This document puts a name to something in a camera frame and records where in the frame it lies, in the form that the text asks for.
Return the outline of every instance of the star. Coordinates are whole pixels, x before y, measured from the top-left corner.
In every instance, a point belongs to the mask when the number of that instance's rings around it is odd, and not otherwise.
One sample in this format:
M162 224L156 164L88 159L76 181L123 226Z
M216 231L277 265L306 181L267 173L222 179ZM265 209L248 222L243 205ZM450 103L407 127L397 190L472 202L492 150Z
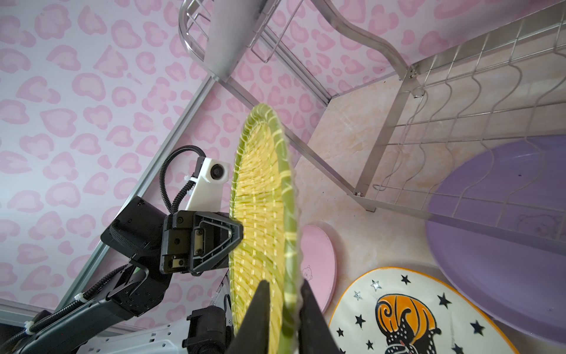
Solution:
M482 331L483 329L485 329L485 327L482 327L478 320L475 320L475 323L470 323L472 327L474 327L474 334L479 333L481 335L483 335Z
M365 321L366 320L362 318L362 315L360 315L359 317L358 316L355 317L355 324L359 325L360 328L362 328L362 323Z
M448 308L448 304L451 304L450 301L446 300L446 295L444 293L442 293L442 296L440 295L436 295L436 296L438 296L438 298L440 299L440 303L439 303L440 306L444 305L446 306L446 308Z
M376 282L372 280L370 286L372 286L375 289L375 291L377 291L378 289L381 289L381 286L379 285L379 280L376 281Z
M456 343L454 343L454 348L452 348L452 350L455 351L456 354L464 354L462 347L459 347Z

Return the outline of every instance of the black star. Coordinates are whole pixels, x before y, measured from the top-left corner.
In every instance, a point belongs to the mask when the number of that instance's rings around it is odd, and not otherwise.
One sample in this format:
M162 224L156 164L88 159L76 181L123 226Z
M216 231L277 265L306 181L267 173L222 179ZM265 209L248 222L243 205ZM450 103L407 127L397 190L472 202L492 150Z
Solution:
M438 296L438 298L440 299L440 303L439 303L440 306L444 305L446 306L446 308L448 308L448 304L451 304L450 301L446 300L446 295L444 293L442 293L442 296L440 295L436 295L436 296Z
M482 331L485 327L482 327L478 320L475 321L475 323L470 323L472 327L474 327L474 334L479 333L481 335L483 335Z
M359 317L356 316L355 317L355 324L359 325L360 328L362 328L362 323L365 322L365 319L362 319L362 315L360 315Z
M459 347L456 343L454 343L454 348L452 348L452 350L455 351L456 354L464 354L462 347Z

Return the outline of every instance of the purple plate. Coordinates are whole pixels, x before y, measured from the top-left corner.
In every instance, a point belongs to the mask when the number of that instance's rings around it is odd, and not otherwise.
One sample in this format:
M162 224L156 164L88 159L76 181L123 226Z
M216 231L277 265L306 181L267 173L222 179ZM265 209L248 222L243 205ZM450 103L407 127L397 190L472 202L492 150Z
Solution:
M446 178L438 192L504 201L463 199L456 217L566 241L558 234L566 210L566 137L513 142L467 161ZM451 215L456 197L434 195L429 211ZM428 244L442 272L478 307L508 325L530 335L566 344L566 257L428 221Z

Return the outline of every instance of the wire rack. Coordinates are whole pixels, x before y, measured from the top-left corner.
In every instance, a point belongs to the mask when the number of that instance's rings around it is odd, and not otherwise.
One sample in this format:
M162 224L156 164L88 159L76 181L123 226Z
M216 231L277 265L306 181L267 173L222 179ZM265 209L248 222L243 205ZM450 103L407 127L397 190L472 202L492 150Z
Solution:
M549 176L558 161L549 157L544 140L566 135L564 9L563 3L555 6L559 21L536 31L528 20L508 26L515 33L503 44L493 31L473 40L480 50L472 55L468 43L420 62L421 86L411 91L393 127L367 197L566 241L564 181L553 182L563 176ZM497 147L510 142L534 165L518 170L520 178L507 185L486 188L501 168ZM459 166L481 153L487 154L485 171L459 188L442 188ZM548 195L533 198L540 184ZM442 208L437 203L433 210L435 198Z
M302 5L303 0L298 2L281 33L272 40L275 44L270 44L267 54L263 54L257 48L256 44L258 43L258 39L261 38L261 34L265 31L280 2L281 0L266 1L265 7L258 19L258 25L253 29L249 42L246 43L246 46L251 48L251 51L264 63L269 62L275 54L277 47L281 44L287 28ZM211 22L211 12L213 11L213 8L213 0L184 0L179 11L179 32L181 37L185 40L188 50L199 58L200 61L204 61L206 42L208 40L208 27Z

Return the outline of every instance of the dish rack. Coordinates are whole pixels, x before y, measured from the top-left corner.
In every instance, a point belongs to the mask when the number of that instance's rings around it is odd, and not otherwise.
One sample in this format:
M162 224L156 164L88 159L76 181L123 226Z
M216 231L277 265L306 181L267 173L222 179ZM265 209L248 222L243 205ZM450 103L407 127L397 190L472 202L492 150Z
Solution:
M561 236L566 232L563 204L526 204L515 198L544 170L544 151L533 138L566 134L566 118L561 117L566 108L564 2L410 66L390 43L344 19L331 0L312 3L340 34L381 52L402 83L355 186L286 129L293 147L368 211L384 208L566 255L566 242L562 242L566 237ZM269 30L267 23L278 4L279 1L268 2L252 31L244 34L247 48L254 51L261 33ZM182 43L219 83L251 108L258 101L249 92L231 78L215 77L205 63L205 47L195 36L208 39L205 25L210 23L210 17L200 0L185 0L179 12ZM254 51L262 61L273 56L292 19L291 16L283 32L272 40L271 53L262 58ZM496 165L494 147L517 140L524 141L541 156L540 171L534 179L500 199L467 195ZM438 192L441 183L459 165L482 152L491 154L492 164L481 180L472 182L459 194ZM453 198L452 211L437 214L428 210L428 203L435 196ZM493 222L474 221L459 213L461 206L469 202L495 206L498 212ZM516 207L551 215L559 221L551 234L519 231L516 225L504 222L506 213Z

